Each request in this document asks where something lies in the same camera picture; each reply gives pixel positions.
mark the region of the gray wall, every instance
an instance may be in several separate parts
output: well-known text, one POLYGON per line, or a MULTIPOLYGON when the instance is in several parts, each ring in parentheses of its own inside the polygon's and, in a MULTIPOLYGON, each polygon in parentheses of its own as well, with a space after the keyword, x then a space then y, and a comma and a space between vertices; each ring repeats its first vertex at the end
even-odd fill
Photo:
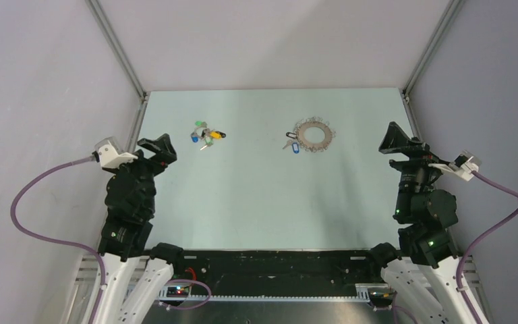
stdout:
MULTIPOLYGON (((11 200, 104 137, 125 144, 138 106, 85 1, 0 0, 0 323, 58 323, 82 255, 17 232, 11 200)), ((29 191, 20 221, 95 244, 106 179, 92 163, 63 170, 29 191)))
MULTIPOLYGON (((467 149, 482 174, 518 190, 518 1, 466 1, 411 103, 434 152, 467 149)), ((441 183, 458 198, 462 249, 518 204, 479 180, 441 183)), ((473 256, 496 323, 518 323, 518 217, 473 256)))
POLYGON ((225 90, 401 87, 449 0, 101 2, 147 90, 225 90))

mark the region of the purple cable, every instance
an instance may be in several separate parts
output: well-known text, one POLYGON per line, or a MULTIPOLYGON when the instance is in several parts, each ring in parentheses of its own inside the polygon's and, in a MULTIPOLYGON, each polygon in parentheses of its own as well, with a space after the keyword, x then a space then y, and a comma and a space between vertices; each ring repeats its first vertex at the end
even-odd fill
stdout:
MULTIPOLYGON (((42 236, 40 234, 37 234, 37 233, 34 233, 34 232, 31 232, 29 231, 28 229, 26 229, 25 227, 23 227, 23 225, 21 225, 19 223, 19 220, 17 219, 17 205, 19 203, 19 200, 21 200, 21 197, 23 197, 23 195, 31 188, 33 187, 37 182, 41 181, 44 177, 52 174, 52 173, 55 173, 56 171, 59 171, 60 169, 64 169, 66 167, 71 167, 73 165, 79 165, 79 164, 83 164, 83 163, 86 163, 86 162, 91 162, 91 161, 94 161, 94 156, 89 156, 89 157, 85 157, 84 159, 80 159, 80 160, 76 160, 76 161, 72 161, 72 162, 69 162, 69 163, 65 163, 65 164, 61 164, 57 167, 54 167, 44 173, 42 173, 41 175, 39 175, 38 177, 34 178, 31 182, 29 182, 26 186, 24 186, 21 191, 19 191, 19 193, 17 194, 17 196, 15 196, 15 198, 13 199, 13 202, 11 203, 11 220, 13 221, 13 224, 15 225, 15 227, 17 228, 17 230, 20 230, 22 233, 26 234, 26 235, 29 235, 29 236, 32 236, 33 238, 36 238, 37 240, 41 240, 41 241, 45 241, 45 242, 50 242, 50 243, 54 243, 54 244, 60 244, 60 245, 66 245, 66 246, 74 246, 76 248, 81 248, 82 250, 85 250, 87 252, 89 252, 90 254, 92 254, 96 260, 98 261, 98 266, 100 267, 100 286, 102 287, 103 285, 106 284, 106 269, 104 267, 104 263, 102 262, 102 258, 100 257, 100 255, 95 251, 95 249, 87 246, 87 245, 84 245, 84 244, 81 244, 81 243, 77 243, 77 242, 70 242, 70 241, 65 241, 65 240, 57 240, 55 238, 48 238, 46 236, 42 236)), ((88 324, 91 324, 94 320, 94 317, 96 316, 96 311, 98 310, 98 306, 100 304, 100 300, 102 298, 102 289, 98 289, 98 295, 96 295, 96 300, 94 301, 94 307, 92 307, 92 312, 90 314, 90 318, 88 320, 88 324)))
POLYGON ((196 285, 199 285, 199 286, 202 286, 203 288, 205 288, 205 290, 207 290, 207 297, 206 297, 206 299, 204 299, 203 302, 201 302, 201 303, 199 303, 197 305, 188 306, 188 307, 171 306, 170 304, 166 304, 164 302, 162 302, 162 304, 166 305, 166 307, 177 309, 177 310, 180 310, 180 311, 187 311, 187 310, 190 310, 190 309, 194 309, 194 308, 198 308, 198 307, 204 306, 209 301, 209 299, 211 298, 211 289, 205 283, 203 283, 201 281, 189 280, 189 279, 173 279, 173 280, 168 281, 166 283, 166 286, 168 286, 169 284, 183 284, 183 283, 186 283, 186 282, 188 282, 190 284, 196 284, 196 285))
MULTIPOLYGON (((476 171, 473 171, 472 174, 475 177, 477 177, 478 179, 480 179, 481 181, 489 184, 490 186, 492 186, 492 187, 494 187, 496 189, 499 189, 499 190, 501 190, 503 192, 506 192, 506 193, 508 193, 508 194, 518 198, 518 193, 517 192, 515 192, 515 191, 513 191, 513 190, 511 190, 509 188, 505 188, 504 186, 501 186, 500 184, 497 184, 497 183, 489 180, 488 178, 482 176, 481 174, 479 174, 476 171)), ((473 240, 473 242, 467 247, 467 249, 463 253, 463 258, 461 258, 461 260, 459 261, 459 263, 457 265, 456 283, 457 283, 458 288, 460 288, 460 289, 463 288, 463 283, 461 282, 461 274, 463 272, 463 266, 465 264, 465 258, 471 254, 471 251, 473 250, 473 248, 475 248, 476 245, 478 245, 484 238, 486 238, 491 233, 495 232, 498 228, 500 228, 503 225, 505 225, 508 221, 512 220, 517 215, 518 215, 518 207, 511 214, 509 214, 509 216, 505 217, 502 221, 500 221, 499 223, 493 225, 487 231, 483 232, 482 235, 478 236, 478 238, 473 240)), ((461 295, 462 295, 465 303, 467 304, 467 307, 471 311, 471 314, 476 319, 476 323, 477 324, 481 324, 482 323, 482 319, 480 318, 480 315, 478 314, 476 309, 473 307, 473 304, 471 303, 471 300, 469 299, 469 297, 467 296, 465 291, 461 290, 460 292, 461 292, 461 295)))
POLYGON ((398 296, 398 294, 395 294, 394 298, 392 298, 392 314, 394 315, 394 324, 398 324, 398 317, 396 316, 396 311, 404 312, 414 322, 414 324, 418 324, 418 320, 414 317, 414 315, 409 310, 407 310, 406 308, 404 308, 402 306, 396 306, 396 297, 397 296, 398 296))

